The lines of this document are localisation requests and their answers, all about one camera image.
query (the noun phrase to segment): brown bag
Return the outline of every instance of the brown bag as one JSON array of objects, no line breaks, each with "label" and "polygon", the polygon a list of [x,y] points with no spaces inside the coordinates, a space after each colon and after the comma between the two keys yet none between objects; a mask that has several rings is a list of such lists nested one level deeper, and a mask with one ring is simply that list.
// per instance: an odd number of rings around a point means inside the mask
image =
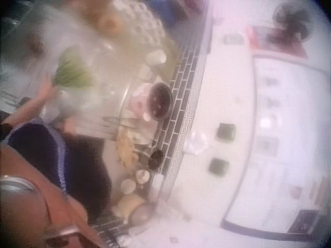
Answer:
[{"label": "brown bag", "polygon": [[72,207],[61,189],[8,145],[1,146],[1,176],[23,178],[43,197],[48,213],[44,241],[50,247],[107,247],[97,232]]}]

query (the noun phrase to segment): hand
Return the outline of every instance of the hand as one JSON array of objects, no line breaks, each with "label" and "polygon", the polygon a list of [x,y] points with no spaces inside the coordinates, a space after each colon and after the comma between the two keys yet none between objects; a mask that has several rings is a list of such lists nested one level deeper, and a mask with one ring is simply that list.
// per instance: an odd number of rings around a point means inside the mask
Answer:
[{"label": "hand", "polygon": [[52,85],[51,79],[47,74],[39,86],[36,99],[47,101],[52,98],[57,92],[57,87]]}]

